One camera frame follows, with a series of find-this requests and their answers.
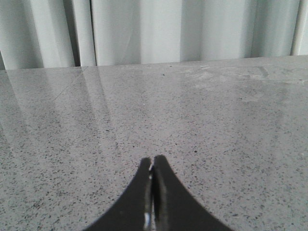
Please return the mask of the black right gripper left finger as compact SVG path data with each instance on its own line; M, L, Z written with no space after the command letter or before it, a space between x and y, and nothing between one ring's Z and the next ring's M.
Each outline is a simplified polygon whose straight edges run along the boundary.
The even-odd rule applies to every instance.
M150 231L152 229L151 160L143 158L118 200L87 231Z

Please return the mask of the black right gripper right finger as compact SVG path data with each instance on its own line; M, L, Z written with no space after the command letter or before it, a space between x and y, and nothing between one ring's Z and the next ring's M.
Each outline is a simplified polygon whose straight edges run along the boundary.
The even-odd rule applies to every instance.
M153 193L158 231L230 231L186 190L163 155L154 158Z

